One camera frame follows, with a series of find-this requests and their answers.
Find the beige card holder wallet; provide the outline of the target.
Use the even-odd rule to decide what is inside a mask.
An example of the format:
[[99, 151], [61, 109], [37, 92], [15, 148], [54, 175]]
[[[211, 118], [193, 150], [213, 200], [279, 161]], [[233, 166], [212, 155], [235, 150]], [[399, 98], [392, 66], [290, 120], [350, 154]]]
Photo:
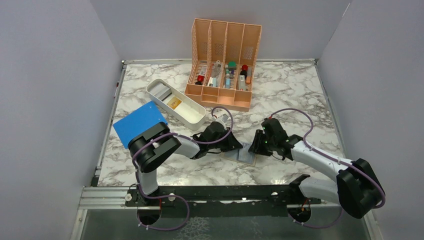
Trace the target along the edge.
[[251, 147], [250, 143], [242, 142], [243, 148], [237, 150], [231, 150], [227, 152], [222, 152], [220, 154], [224, 159], [237, 162], [240, 164], [245, 164], [249, 166], [256, 165], [256, 155], [254, 153], [249, 152], [249, 148]]

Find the white oblong tray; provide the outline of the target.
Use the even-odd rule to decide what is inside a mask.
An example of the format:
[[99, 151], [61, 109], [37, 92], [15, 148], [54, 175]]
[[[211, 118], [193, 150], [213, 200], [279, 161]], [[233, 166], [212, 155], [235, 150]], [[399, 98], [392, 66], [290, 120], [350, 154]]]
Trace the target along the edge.
[[198, 130], [205, 122], [206, 109], [162, 79], [155, 79], [146, 87], [150, 99], [169, 115], [191, 130]]

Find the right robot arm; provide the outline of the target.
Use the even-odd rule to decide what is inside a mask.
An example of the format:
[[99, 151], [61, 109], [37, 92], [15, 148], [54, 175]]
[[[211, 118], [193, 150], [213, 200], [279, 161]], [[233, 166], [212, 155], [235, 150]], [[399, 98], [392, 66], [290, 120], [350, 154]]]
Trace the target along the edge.
[[300, 204], [317, 198], [338, 204], [350, 216], [360, 219], [384, 202], [385, 192], [371, 165], [364, 159], [350, 160], [320, 150], [299, 135], [287, 135], [280, 122], [266, 118], [255, 132], [249, 152], [300, 162], [327, 176], [299, 178], [288, 190], [289, 199]]

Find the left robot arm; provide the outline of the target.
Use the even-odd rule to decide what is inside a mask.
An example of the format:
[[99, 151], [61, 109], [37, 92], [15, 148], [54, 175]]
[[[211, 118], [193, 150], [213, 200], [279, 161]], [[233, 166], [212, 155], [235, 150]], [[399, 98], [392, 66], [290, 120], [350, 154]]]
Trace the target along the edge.
[[157, 200], [157, 168], [171, 155], [196, 160], [204, 157], [210, 150], [225, 153], [242, 149], [243, 145], [223, 121], [216, 120], [203, 132], [191, 137], [173, 133], [167, 124], [159, 122], [134, 137], [127, 148], [136, 168], [138, 199], [149, 206]]

